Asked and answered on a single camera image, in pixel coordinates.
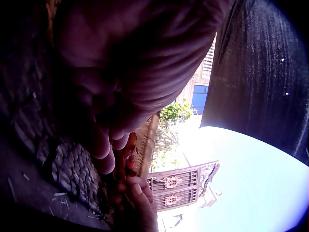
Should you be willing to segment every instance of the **blue window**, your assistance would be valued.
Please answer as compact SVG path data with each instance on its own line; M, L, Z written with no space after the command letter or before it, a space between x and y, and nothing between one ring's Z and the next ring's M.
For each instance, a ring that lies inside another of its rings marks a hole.
M194 85L191 107L195 109L194 114L203 114L207 98L208 86Z

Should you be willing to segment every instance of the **hand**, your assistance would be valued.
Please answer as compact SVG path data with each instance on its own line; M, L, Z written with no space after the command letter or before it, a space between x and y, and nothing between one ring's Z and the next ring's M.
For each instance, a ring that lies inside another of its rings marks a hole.
M128 177L125 185L117 186L118 194L112 197L115 204L115 228L117 231L157 232L158 215L157 204L149 188L148 183L139 177ZM123 206L126 202L123 194L133 202Z
M124 147L128 133L176 99L206 56L232 3L60 3L53 39L67 67L60 72L68 83L61 113L76 139L96 158L99 172L113 170L112 146Z

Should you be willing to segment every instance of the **metal gate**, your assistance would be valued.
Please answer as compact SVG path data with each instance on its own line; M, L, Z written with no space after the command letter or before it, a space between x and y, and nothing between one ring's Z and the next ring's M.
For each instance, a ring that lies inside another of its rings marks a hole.
M174 209L197 202L205 194L220 164L218 161L184 169L149 173L148 183L158 211Z

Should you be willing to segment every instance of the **bright sky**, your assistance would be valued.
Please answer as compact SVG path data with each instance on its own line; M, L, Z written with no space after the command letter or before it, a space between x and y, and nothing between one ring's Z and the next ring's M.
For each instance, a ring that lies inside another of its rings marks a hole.
M180 143L192 166L220 161L211 186L222 195L211 207L186 215L177 231L280 232L305 213L308 167L290 155L215 127L187 128Z

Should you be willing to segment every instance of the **tree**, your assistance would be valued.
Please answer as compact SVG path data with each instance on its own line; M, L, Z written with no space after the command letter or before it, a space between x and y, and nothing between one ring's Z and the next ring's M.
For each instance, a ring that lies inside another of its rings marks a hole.
M164 107L160 113L160 121L154 143L150 172L173 164L174 168L179 167L179 161L175 157L178 141L178 123L184 123L193 115L189 102L184 99L184 104L174 102Z

